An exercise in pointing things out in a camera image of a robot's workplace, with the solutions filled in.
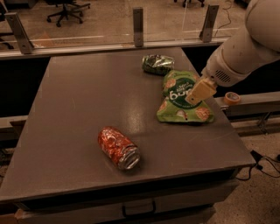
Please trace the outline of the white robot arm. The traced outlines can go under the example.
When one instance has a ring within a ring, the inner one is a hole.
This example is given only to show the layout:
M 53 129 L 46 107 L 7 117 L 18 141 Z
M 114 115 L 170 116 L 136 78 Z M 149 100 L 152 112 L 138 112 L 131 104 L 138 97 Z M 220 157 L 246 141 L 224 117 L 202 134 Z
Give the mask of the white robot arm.
M 232 87 L 279 58 L 280 0 L 251 0 L 244 24 L 212 53 L 186 100 L 204 101 L 217 87 Z

